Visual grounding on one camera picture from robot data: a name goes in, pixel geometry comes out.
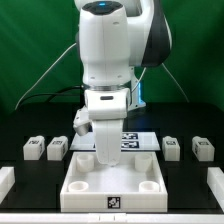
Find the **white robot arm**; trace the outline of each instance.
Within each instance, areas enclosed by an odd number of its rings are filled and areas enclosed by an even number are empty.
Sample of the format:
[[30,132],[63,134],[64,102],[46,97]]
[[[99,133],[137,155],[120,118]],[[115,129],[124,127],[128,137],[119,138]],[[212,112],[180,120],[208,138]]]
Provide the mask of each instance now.
[[99,162],[114,166],[131,105],[131,68],[160,65],[170,53],[171,35],[159,0],[75,4],[80,10],[77,43],[86,106],[77,112],[74,128],[84,135],[91,123]]

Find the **white block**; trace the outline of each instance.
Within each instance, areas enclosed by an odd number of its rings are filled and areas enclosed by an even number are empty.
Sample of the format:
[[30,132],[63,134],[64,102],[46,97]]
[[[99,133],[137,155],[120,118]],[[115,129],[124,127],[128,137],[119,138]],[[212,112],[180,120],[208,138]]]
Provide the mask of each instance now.
[[68,151],[68,138],[61,136],[53,138],[47,147],[47,159],[61,161]]
[[24,160],[39,160],[45,150],[43,136],[31,137],[23,146]]
[[214,161],[215,148],[207,138],[194,137],[192,151],[199,161]]
[[180,161],[180,146],[176,138],[163,138],[162,150],[165,161]]
[[2,167],[0,170],[0,204],[15,183],[14,167]]
[[209,167],[207,183],[224,211],[224,174],[222,170],[218,167]]

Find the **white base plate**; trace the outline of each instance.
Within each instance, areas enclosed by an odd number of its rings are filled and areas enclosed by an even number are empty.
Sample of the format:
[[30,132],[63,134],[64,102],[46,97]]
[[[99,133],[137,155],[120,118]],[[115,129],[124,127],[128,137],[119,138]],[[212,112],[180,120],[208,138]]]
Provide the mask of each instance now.
[[[75,135],[70,150],[95,150],[92,132],[80,137]],[[123,132],[122,151],[159,151],[159,143],[154,132]]]
[[[152,169],[135,170],[135,155],[150,154]],[[94,169],[83,173],[77,169],[77,156],[86,152],[74,152],[61,194],[62,212],[167,212],[167,191],[155,152],[121,152],[120,163],[115,167],[98,162],[95,152]],[[76,181],[88,183],[88,191],[69,192],[69,184]],[[153,181],[159,184],[158,192],[139,192],[139,184]]]

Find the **black table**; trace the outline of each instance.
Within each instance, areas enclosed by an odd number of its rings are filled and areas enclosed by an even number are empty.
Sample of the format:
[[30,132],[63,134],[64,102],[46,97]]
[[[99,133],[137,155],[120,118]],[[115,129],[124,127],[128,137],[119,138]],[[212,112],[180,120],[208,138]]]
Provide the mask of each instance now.
[[[0,125],[0,168],[15,167],[16,183],[0,205],[0,213],[60,212],[60,190],[72,152],[63,161],[47,161],[46,150],[39,161],[24,161],[23,145],[42,135],[48,145],[53,137],[74,137],[73,119],[78,104],[35,103],[15,111]],[[124,131],[154,131],[162,138],[177,138],[179,162],[164,161],[157,152],[168,191],[168,213],[223,214],[207,185],[207,168],[224,168],[224,112],[211,104],[150,103],[130,112]],[[192,138],[206,137],[215,147],[214,162],[199,162],[192,152]]]

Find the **green backdrop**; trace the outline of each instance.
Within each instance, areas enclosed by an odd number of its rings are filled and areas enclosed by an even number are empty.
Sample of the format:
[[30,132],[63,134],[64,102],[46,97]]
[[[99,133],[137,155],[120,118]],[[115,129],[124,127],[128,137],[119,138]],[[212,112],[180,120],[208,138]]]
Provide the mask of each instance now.
[[[224,1],[162,3],[173,36],[166,66],[191,102],[224,109]],[[0,121],[75,42],[78,21],[73,0],[0,0]],[[81,84],[81,76],[82,66],[72,50],[31,94]],[[146,102],[185,101],[162,67],[147,71],[143,96]]]

